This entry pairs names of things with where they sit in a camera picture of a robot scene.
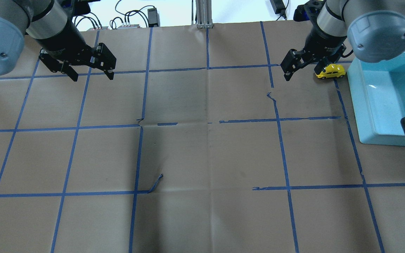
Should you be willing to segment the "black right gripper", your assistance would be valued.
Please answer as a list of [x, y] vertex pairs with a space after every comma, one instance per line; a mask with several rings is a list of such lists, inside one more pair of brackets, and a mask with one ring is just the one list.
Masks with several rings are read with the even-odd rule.
[[319, 75], [326, 66], [337, 63], [346, 50], [344, 46], [346, 38], [346, 36], [324, 38], [319, 35], [309, 35], [303, 49], [292, 48], [283, 58], [280, 66], [285, 74], [285, 80], [290, 81], [296, 71], [309, 64], [317, 64], [315, 75]]

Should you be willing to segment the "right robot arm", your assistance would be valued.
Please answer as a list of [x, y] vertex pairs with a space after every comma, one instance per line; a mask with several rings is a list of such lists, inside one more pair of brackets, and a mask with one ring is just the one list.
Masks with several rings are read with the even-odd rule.
[[321, 73], [338, 62], [349, 40], [366, 63], [391, 60], [405, 52], [405, 0], [309, 0], [302, 14], [312, 23], [302, 50], [290, 49], [280, 66], [284, 78], [309, 64]]

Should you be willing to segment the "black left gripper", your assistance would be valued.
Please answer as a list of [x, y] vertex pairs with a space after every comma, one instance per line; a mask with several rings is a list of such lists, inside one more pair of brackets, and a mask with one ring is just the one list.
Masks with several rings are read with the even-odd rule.
[[51, 72], [65, 74], [74, 82], [78, 81], [79, 75], [73, 66], [99, 69], [109, 80], [114, 80], [114, 69], [117, 64], [117, 58], [104, 43], [98, 43], [96, 47], [85, 45], [84, 48], [71, 51], [60, 50], [55, 55], [41, 49], [39, 59]]

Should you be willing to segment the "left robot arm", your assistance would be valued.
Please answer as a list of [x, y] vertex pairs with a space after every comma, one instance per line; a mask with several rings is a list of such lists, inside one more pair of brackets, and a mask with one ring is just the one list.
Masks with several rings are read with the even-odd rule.
[[0, 0], [0, 76], [11, 72], [25, 35], [40, 46], [40, 61], [51, 72], [78, 80], [74, 66], [99, 69], [114, 79], [117, 59], [104, 43], [87, 45], [72, 18], [90, 13], [88, 0]]

